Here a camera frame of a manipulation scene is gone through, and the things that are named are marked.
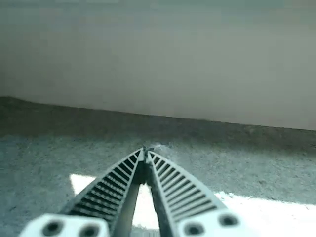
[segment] screw hole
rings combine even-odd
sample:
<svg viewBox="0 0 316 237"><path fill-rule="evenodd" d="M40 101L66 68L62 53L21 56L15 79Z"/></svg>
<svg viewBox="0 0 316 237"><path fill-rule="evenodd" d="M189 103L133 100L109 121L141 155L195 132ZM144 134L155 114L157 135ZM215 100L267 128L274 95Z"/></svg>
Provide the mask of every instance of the screw hole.
<svg viewBox="0 0 316 237"><path fill-rule="evenodd" d="M219 218L222 226L234 226L238 224L238 219L233 215L223 215Z"/></svg>
<svg viewBox="0 0 316 237"><path fill-rule="evenodd" d="M43 235L55 236L61 232L63 223L60 221L51 221L43 228Z"/></svg>
<svg viewBox="0 0 316 237"><path fill-rule="evenodd" d="M188 236L196 236L204 233L204 228L199 223L190 223L185 226L184 232Z"/></svg>
<svg viewBox="0 0 316 237"><path fill-rule="evenodd" d="M80 232L80 237L96 237L99 233L99 227L86 226Z"/></svg>

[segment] white wall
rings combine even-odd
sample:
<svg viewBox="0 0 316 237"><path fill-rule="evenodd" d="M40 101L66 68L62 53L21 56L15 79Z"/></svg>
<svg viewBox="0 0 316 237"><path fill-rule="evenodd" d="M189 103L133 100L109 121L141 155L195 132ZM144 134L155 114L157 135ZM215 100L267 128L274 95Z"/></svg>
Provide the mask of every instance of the white wall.
<svg viewBox="0 0 316 237"><path fill-rule="evenodd" d="M311 8L152 7L0 8L6 94L48 104L316 130Z"/></svg>

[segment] gray carpet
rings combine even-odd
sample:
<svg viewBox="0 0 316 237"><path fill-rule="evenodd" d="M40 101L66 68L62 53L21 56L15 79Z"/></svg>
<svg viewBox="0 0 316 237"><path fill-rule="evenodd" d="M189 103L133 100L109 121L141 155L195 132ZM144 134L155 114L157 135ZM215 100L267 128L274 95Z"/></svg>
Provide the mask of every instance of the gray carpet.
<svg viewBox="0 0 316 237"><path fill-rule="evenodd" d="M0 98L0 236L17 236L73 197L71 174L98 176L162 144L214 192L316 204L314 131L141 116Z"/></svg>

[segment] floor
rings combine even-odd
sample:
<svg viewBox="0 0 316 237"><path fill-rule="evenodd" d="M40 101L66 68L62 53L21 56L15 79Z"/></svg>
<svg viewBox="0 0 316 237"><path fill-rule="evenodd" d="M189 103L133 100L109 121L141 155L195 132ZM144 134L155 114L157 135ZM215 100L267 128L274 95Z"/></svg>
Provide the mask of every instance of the floor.
<svg viewBox="0 0 316 237"><path fill-rule="evenodd" d="M74 196L71 175L98 176L143 145L159 147L250 221L282 217L284 226L301 228L316 221L314 131L0 97L0 236L15 237L31 219L58 212Z"/></svg>

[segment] sunlight patch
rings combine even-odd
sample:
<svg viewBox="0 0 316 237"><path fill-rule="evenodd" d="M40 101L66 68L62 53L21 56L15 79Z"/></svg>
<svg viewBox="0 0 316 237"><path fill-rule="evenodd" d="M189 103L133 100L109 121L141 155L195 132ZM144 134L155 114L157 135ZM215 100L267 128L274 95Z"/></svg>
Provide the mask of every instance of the sunlight patch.
<svg viewBox="0 0 316 237"><path fill-rule="evenodd" d="M85 187L87 187L95 177L93 176L86 176L80 174L71 174L69 175L71 185L73 186L74 194L79 194Z"/></svg>
<svg viewBox="0 0 316 237"><path fill-rule="evenodd" d="M155 212L152 193L147 185L141 185L137 196L133 225L158 230L158 218Z"/></svg>
<svg viewBox="0 0 316 237"><path fill-rule="evenodd" d="M313 236L315 205L242 197L224 192L216 196L260 236L299 237L303 233Z"/></svg>

